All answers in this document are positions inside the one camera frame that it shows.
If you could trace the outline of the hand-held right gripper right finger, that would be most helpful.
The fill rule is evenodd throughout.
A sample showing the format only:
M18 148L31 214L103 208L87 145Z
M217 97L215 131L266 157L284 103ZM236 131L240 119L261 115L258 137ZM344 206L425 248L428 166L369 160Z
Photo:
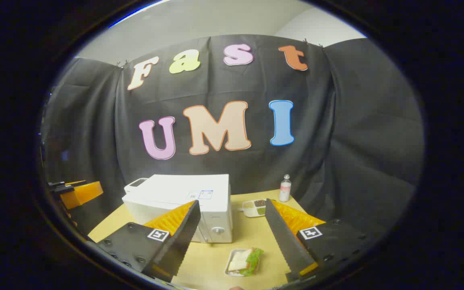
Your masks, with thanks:
M377 235L342 219L325 222L272 199L266 200L265 218L293 281L324 281L358 261L377 241Z

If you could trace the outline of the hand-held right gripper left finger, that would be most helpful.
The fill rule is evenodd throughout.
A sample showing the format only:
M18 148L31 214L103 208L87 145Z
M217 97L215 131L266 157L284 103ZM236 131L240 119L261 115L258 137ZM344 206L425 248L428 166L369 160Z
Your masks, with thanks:
M171 282L200 218L199 201L193 200L143 225L128 222L96 244L128 268Z

